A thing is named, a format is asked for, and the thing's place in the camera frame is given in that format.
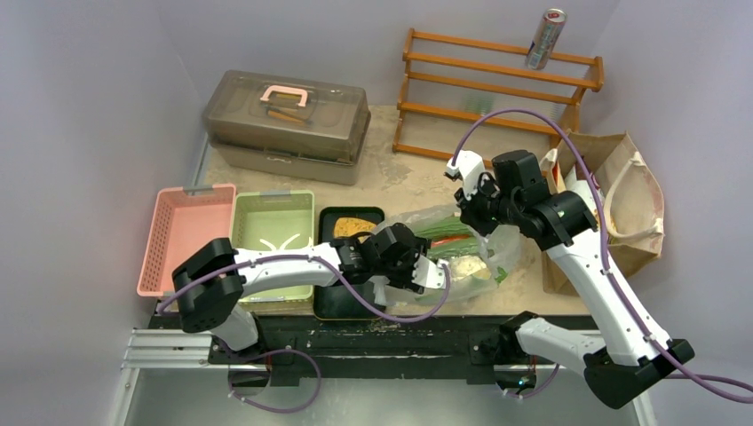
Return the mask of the clear plastic grocery bag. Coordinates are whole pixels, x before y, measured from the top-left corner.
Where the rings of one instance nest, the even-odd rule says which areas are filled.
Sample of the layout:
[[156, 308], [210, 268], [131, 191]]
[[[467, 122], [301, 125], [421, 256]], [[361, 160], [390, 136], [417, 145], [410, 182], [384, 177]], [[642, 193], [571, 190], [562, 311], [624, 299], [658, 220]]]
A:
[[[444, 217], [460, 217], [459, 209], [453, 204], [433, 206], [427, 209], [414, 210], [388, 217], [376, 225], [372, 233], [377, 233], [388, 225], [403, 223], [414, 233], [421, 225], [428, 225], [433, 221]], [[480, 257], [491, 271], [489, 280], [465, 280], [451, 281], [450, 292], [447, 301], [464, 302], [476, 296], [485, 295], [499, 288], [513, 272], [521, 255], [521, 236], [519, 230], [510, 225], [498, 226], [488, 237], [481, 238], [469, 227], [472, 232], [471, 238], [476, 239], [480, 245]]]

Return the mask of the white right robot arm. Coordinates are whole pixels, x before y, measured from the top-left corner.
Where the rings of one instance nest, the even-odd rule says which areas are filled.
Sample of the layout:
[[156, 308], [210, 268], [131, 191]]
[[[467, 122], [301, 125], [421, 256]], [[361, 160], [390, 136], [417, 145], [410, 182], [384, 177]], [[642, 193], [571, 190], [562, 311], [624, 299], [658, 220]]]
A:
[[500, 327], [498, 358], [548, 359], [581, 374], [600, 402], [618, 409], [668, 377], [676, 362], [694, 357], [688, 341], [670, 338], [651, 318], [603, 252], [597, 221], [580, 195], [551, 193], [526, 150], [497, 155], [492, 168], [467, 150], [448, 161], [446, 176], [462, 182], [455, 193], [462, 223], [482, 239], [500, 225], [518, 227], [567, 276], [600, 332], [590, 338], [522, 312]]

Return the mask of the orange carrot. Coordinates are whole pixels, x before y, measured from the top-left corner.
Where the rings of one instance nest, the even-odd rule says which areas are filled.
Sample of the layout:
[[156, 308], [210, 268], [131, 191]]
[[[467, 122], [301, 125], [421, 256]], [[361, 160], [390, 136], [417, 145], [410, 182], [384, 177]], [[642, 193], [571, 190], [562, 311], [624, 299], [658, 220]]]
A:
[[453, 236], [438, 238], [436, 241], [432, 241], [432, 247], [434, 248], [434, 247], [446, 245], [455, 241], [465, 241], [465, 240], [469, 240], [470, 238], [471, 238], [470, 235], [453, 235]]

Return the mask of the brown bread piece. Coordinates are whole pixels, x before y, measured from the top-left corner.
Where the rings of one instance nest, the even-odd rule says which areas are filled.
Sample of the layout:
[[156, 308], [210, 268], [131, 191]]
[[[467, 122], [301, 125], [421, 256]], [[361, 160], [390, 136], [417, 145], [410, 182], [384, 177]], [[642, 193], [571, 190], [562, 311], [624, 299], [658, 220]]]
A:
[[358, 217], [339, 217], [333, 227], [334, 238], [345, 238], [357, 233], [370, 233], [377, 225]]

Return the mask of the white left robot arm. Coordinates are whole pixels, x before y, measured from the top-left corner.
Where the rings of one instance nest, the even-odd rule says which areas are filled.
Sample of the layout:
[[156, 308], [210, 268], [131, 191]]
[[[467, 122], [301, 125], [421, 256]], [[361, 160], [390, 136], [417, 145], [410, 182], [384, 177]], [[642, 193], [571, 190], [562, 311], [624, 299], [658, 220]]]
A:
[[265, 339], [240, 307], [244, 297], [297, 286], [354, 288], [374, 278], [418, 294], [444, 289], [446, 266], [428, 257], [430, 246], [402, 223], [277, 251], [234, 248], [227, 237], [216, 238], [172, 272], [174, 293], [158, 310], [175, 304], [183, 332], [210, 332], [241, 362], [252, 363], [264, 354]]

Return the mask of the white cauliflower piece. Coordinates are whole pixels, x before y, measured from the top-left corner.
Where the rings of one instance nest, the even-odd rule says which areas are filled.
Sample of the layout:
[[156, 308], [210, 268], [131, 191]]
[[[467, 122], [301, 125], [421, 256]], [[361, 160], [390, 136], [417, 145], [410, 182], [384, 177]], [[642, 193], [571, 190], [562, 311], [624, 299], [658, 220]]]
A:
[[458, 256], [449, 261], [450, 274], [453, 281], [465, 280], [489, 280], [491, 271], [487, 264], [478, 256]]

